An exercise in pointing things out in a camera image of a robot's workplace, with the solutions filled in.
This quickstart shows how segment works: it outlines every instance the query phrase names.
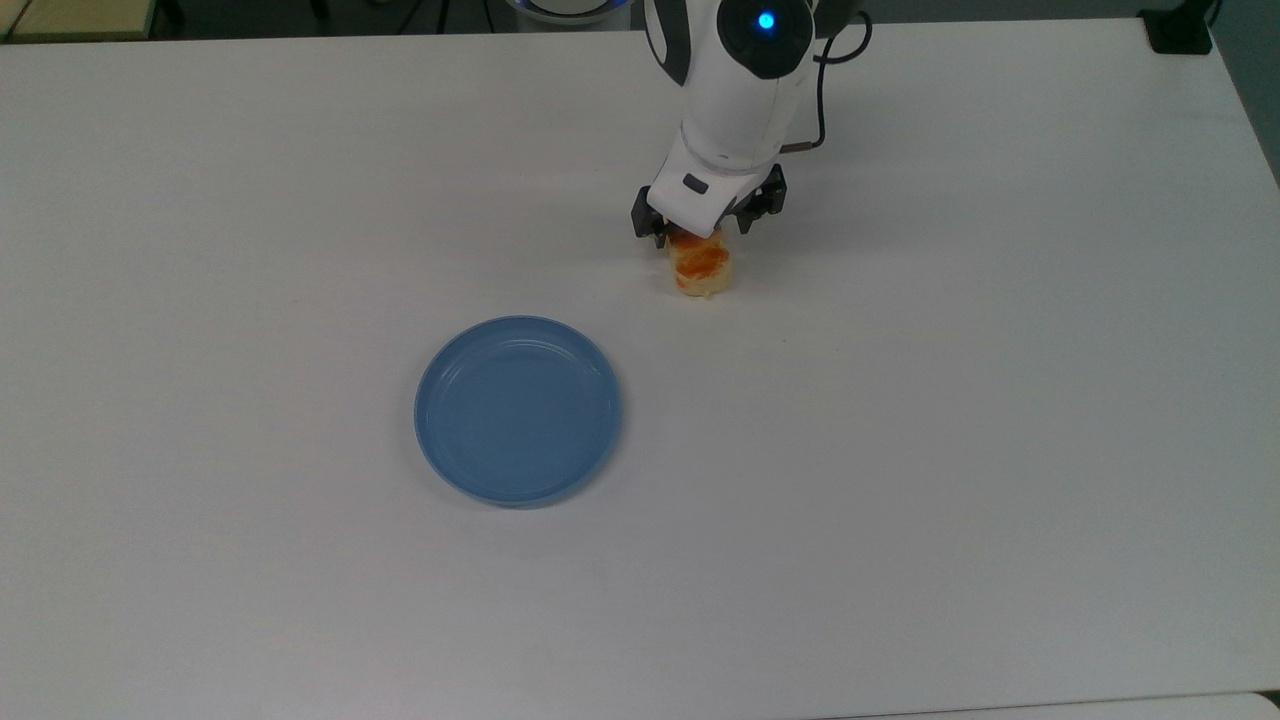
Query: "table surface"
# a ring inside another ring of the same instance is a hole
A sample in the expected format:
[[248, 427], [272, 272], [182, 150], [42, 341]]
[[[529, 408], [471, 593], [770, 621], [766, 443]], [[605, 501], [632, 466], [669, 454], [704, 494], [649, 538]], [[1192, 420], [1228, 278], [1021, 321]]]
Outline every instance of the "table surface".
[[[691, 300], [630, 237], [681, 101], [641, 35], [0, 47], [0, 714], [1280, 687], [1280, 192], [1220, 58], [888, 26], [827, 79]], [[413, 437], [507, 314], [622, 384], [549, 509]]]

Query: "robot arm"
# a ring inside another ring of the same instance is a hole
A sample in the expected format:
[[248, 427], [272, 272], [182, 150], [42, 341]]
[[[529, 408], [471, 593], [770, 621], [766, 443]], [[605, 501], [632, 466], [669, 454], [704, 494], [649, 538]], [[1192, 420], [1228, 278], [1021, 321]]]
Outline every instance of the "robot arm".
[[636, 236], [662, 247], [672, 224], [708, 237], [727, 215], [744, 232], [782, 209], [776, 164], [809, 76], [814, 37], [849, 23], [854, 0], [648, 0], [649, 45], [685, 87], [671, 151], [632, 208]]

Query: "blue plate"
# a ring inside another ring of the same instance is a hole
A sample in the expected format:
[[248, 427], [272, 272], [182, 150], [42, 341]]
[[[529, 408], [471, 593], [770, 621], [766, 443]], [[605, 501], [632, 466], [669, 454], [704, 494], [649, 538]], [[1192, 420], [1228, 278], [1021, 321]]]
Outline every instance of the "blue plate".
[[613, 448], [621, 409], [609, 361], [581, 333], [545, 318], [498, 318], [431, 360], [413, 427], [449, 484], [522, 507], [589, 480]]

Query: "bread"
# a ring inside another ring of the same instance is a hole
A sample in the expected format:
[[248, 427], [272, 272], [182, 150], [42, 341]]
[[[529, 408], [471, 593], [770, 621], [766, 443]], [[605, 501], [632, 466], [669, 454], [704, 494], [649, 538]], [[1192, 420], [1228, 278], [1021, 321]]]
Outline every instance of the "bread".
[[716, 231], [708, 238], [673, 228], [667, 236], [667, 258], [676, 277], [676, 287], [685, 295], [707, 297], [728, 287], [733, 264], [724, 249], [724, 233]]

